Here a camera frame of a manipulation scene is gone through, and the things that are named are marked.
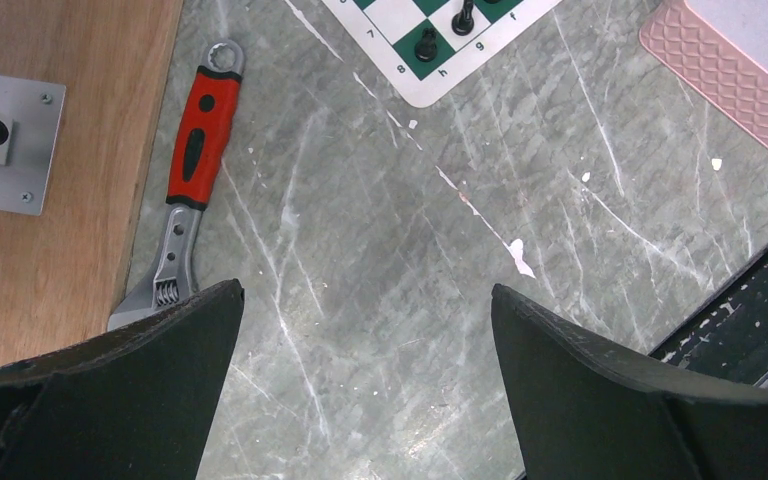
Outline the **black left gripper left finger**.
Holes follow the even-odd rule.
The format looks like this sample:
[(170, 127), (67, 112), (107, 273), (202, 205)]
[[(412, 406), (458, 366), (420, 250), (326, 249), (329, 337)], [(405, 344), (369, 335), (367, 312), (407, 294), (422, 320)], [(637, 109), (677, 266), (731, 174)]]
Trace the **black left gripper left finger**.
[(244, 311), (237, 280), (0, 367), (0, 479), (193, 479)]

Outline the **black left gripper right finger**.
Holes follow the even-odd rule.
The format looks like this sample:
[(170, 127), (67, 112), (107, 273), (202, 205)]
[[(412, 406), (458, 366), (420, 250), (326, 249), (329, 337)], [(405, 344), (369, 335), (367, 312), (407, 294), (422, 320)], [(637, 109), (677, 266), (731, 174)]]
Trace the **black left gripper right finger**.
[(681, 369), (514, 289), (491, 323), (530, 479), (768, 479), (768, 389)]

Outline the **black chess knight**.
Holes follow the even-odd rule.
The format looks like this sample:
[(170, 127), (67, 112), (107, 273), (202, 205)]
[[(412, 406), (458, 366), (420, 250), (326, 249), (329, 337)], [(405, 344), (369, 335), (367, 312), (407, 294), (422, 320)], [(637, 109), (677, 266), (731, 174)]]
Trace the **black chess knight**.
[(475, 25), (473, 18), (474, 5), (474, 0), (464, 0), (460, 10), (453, 16), (451, 28), (456, 35), (466, 36), (473, 31)]

